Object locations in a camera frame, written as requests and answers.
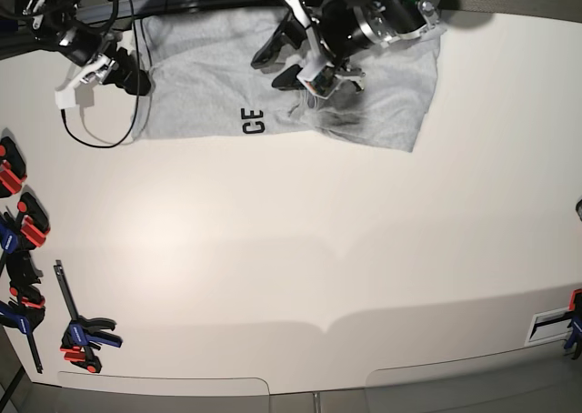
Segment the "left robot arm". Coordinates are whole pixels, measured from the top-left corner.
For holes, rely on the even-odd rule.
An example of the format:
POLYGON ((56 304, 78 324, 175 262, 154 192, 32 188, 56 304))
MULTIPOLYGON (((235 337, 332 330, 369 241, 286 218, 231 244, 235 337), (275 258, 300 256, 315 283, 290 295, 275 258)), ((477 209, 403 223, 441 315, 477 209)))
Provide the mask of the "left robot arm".
POLYGON ((304 88, 328 99, 341 85, 363 89, 364 72, 350 64, 352 56, 375 45, 416 41, 440 21, 441 0, 280 0, 287 12, 251 62, 271 66, 281 50, 307 47, 304 62, 276 77, 273 88, 304 88))

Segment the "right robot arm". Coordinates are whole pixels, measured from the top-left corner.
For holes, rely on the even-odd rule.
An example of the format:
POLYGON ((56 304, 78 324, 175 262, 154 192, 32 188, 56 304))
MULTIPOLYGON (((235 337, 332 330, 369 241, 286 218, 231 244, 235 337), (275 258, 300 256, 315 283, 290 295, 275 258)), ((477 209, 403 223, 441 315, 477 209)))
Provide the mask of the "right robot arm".
POLYGON ((112 0, 111 13, 98 26, 76 16, 81 0, 15 0, 15 14, 25 22, 36 41, 67 58, 78 73, 55 91, 62 108, 75 105, 75 90, 81 84, 114 85, 131 96, 146 96, 151 90, 140 60, 118 45, 113 27, 120 0, 112 0))

